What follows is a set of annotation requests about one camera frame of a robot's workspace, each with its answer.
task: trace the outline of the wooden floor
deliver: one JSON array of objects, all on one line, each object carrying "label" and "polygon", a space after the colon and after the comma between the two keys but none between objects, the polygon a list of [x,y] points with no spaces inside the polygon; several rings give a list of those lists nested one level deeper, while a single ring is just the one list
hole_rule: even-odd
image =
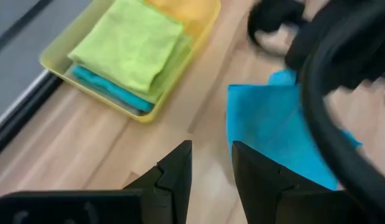
[{"label": "wooden floor", "polygon": [[[308,14],[319,7],[310,1]],[[0,195],[15,190],[120,189],[185,139],[193,141],[188,223],[246,223],[224,129],[231,83],[265,83],[282,62],[258,56],[246,40],[253,0],[223,0],[204,51],[161,116],[140,124],[62,85],[0,155]],[[343,125],[385,173],[385,86],[331,96]]]}]

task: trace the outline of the lime green towel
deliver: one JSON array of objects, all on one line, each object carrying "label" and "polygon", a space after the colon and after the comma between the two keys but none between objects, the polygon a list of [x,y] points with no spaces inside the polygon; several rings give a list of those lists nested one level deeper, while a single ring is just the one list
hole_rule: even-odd
[{"label": "lime green towel", "polygon": [[122,88],[148,93],[182,32],[182,23],[143,1],[116,0],[69,58]]},{"label": "lime green towel", "polygon": [[191,41],[192,38],[188,35],[182,35],[179,38],[176,46],[174,46],[174,49],[169,56],[168,61],[165,63],[162,72],[159,73],[153,80],[148,93],[142,93],[134,90],[129,91],[150,103],[157,103],[162,93],[171,88],[178,77],[182,75],[179,69],[191,52]]}]

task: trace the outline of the blue microfiber cloth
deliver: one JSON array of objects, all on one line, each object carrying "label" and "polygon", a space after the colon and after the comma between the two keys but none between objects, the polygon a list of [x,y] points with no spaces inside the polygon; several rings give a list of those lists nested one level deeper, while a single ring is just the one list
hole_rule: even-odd
[{"label": "blue microfiber cloth", "polygon": [[[336,190],[338,180],[318,152],[302,115],[295,72],[274,73],[268,85],[230,85],[226,131],[229,145],[242,141],[290,170]],[[345,132],[355,146],[354,137]]]},{"label": "blue microfiber cloth", "polygon": [[119,86],[116,86],[112,82],[102,77],[99,77],[98,75],[87,70],[86,68],[83,68],[81,66],[74,66],[72,73],[77,79],[82,80],[84,84],[87,84],[88,86],[91,86],[93,88],[97,88],[100,91],[106,93],[107,95],[113,96],[118,100],[124,101],[128,105],[138,110],[150,112],[154,107],[154,104],[139,98],[138,96],[120,88]]}]

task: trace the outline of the plastic tray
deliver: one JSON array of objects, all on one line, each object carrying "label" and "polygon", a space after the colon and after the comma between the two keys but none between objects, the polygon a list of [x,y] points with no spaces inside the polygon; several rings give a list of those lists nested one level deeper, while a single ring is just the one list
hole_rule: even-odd
[{"label": "plastic tray", "polygon": [[[107,96],[103,96],[99,92],[83,86],[67,74],[67,71],[72,66],[72,61],[67,57],[68,53],[91,31],[93,26],[113,2],[114,0],[92,1],[83,13],[42,52],[40,63],[83,92],[118,109],[137,121],[148,123],[158,115],[171,90],[176,86],[177,81],[173,83],[171,88],[165,90],[150,113],[138,116]],[[192,50],[190,54],[186,56],[182,65],[177,68],[180,73],[180,75],[178,75],[179,80],[188,64],[206,42],[213,24],[219,15],[220,2],[219,0],[147,0],[147,2],[165,14],[179,21],[183,21],[185,23],[184,33],[192,36]]]}]

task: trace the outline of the black cable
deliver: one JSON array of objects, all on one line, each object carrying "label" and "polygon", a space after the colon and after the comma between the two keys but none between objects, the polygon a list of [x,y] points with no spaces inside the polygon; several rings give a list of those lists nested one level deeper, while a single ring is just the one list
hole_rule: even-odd
[{"label": "black cable", "polygon": [[381,20],[385,20],[385,0],[364,2],[323,38],[305,62],[300,77],[304,115],[321,155],[348,192],[367,210],[385,219],[385,176],[357,153],[332,122],[323,101],[335,55]]},{"label": "black cable", "polygon": [[32,8],[30,8],[21,18],[0,35],[0,51],[7,46],[24,28],[32,22],[53,0],[39,0]]}]

